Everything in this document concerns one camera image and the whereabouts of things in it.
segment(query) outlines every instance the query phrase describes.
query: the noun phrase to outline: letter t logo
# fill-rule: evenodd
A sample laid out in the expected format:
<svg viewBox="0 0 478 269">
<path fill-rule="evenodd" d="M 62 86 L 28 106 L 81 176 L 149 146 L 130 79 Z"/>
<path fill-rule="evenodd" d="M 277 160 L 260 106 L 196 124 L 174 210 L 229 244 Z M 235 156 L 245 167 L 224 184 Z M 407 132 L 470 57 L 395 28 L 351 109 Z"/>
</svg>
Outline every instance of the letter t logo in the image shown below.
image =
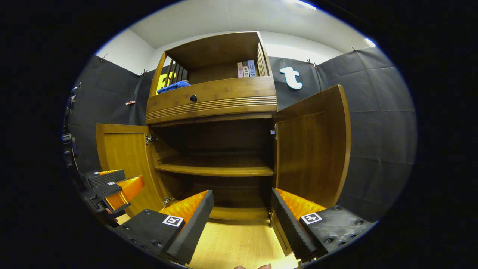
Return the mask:
<svg viewBox="0 0 478 269">
<path fill-rule="evenodd" d="M 284 67 L 280 71 L 285 75 L 285 82 L 287 82 L 287 85 L 289 85 L 289 87 L 291 87 L 292 89 L 302 88 L 302 83 L 297 82 L 297 80 L 295 79 L 295 76 L 299 76 L 299 72 L 294 71 L 292 67 Z"/>
</svg>

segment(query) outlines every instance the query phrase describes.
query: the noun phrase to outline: white wall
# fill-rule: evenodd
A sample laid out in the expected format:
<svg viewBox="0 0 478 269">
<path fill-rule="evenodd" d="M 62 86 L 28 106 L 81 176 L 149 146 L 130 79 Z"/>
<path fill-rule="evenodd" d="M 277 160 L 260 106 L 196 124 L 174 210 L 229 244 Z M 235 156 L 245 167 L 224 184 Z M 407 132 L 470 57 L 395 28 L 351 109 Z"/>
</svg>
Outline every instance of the white wall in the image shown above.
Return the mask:
<svg viewBox="0 0 478 269">
<path fill-rule="evenodd" d="M 153 51 L 153 47 L 146 41 L 130 29 L 126 29 L 106 43 L 95 54 L 101 58 L 108 54 L 105 60 L 139 75 L 143 72 L 143 69 L 156 69 L 156 66 L 154 68 L 146 67 Z"/>
<path fill-rule="evenodd" d="M 146 62 L 146 66 L 144 68 L 147 70 L 156 69 L 158 67 L 159 60 L 165 50 L 197 39 L 234 32 L 238 31 L 224 31 L 210 34 L 202 34 L 161 46 L 151 53 L 149 60 Z M 310 59 L 311 62 L 320 64 L 336 56 L 342 55 L 342 53 L 336 49 L 298 36 L 265 31 L 260 31 L 260 34 L 262 40 L 264 41 L 264 47 L 267 51 L 268 56 L 290 58 L 304 62 L 306 62 L 307 59 Z M 166 60 L 164 66 L 167 66 L 168 64 L 169 61 Z"/>
</svg>

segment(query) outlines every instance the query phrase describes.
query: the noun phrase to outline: ceiling light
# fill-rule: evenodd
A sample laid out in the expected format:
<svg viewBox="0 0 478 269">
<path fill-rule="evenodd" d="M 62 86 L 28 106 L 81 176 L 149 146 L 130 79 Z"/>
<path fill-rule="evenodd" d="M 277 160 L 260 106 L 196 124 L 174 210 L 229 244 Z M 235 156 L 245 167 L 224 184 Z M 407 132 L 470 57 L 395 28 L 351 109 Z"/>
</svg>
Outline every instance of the ceiling light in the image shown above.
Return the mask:
<svg viewBox="0 0 478 269">
<path fill-rule="evenodd" d="M 375 47 L 375 44 L 368 38 L 365 38 L 365 41 L 367 41 L 367 43 L 372 46 L 372 47 Z"/>
<path fill-rule="evenodd" d="M 302 2 L 302 1 L 299 1 L 299 0 L 293 0 L 293 1 L 296 2 L 296 3 L 299 4 L 299 5 L 303 5 L 303 6 L 305 6 L 305 7 L 308 7 L 308 8 L 310 8 L 310 9 L 312 9 L 312 10 L 316 10 L 316 7 L 314 7 L 314 6 L 310 5 L 310 4 L 307 4 L 307 3 L 305 3 L 305 2 Z"/>
</svg>

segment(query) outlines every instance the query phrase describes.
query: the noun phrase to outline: blue cloth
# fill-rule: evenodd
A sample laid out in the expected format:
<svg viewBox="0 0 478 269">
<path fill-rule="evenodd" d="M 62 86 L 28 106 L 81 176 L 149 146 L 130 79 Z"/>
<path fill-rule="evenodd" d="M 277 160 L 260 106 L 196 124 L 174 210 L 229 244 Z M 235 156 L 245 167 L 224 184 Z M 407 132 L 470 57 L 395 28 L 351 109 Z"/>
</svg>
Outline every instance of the blue cloth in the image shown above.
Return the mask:
<svg viewBox="0 0 478 269">
<path fill-rule="evenodd" d="M 173 83 L 167 87 L 164 87 L 162 89 L 159 89 L 158 90 L 158 94 L 159 93 L 163 93 L 163 92 L 167 92 L 167 91 L 170 91 L 170 90 L 175 90 L 177 88 L 182 88 L 182 87 L 186 87 L 186 86 L 191 86 L 191 84 L 185 82 L 185 81 L 178 81 L 176 83 Z"/>
</svg>

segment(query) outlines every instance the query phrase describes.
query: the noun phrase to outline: drawer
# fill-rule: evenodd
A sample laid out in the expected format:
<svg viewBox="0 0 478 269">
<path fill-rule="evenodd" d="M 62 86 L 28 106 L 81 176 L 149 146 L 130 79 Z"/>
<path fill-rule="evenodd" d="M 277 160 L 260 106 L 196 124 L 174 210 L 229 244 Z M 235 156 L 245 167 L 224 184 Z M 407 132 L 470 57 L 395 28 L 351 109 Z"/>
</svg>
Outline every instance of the drawer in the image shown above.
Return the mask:
<svg viewBox="0 0 478 269">
<path fill-rule="evenodd" d="M 190 100 L 192 95 L 197 101 Z M 272 77 L 229 78 L 194 84 L 148 98 L 146 124 L 253 112 L 276 112 Z"/>
</svg>

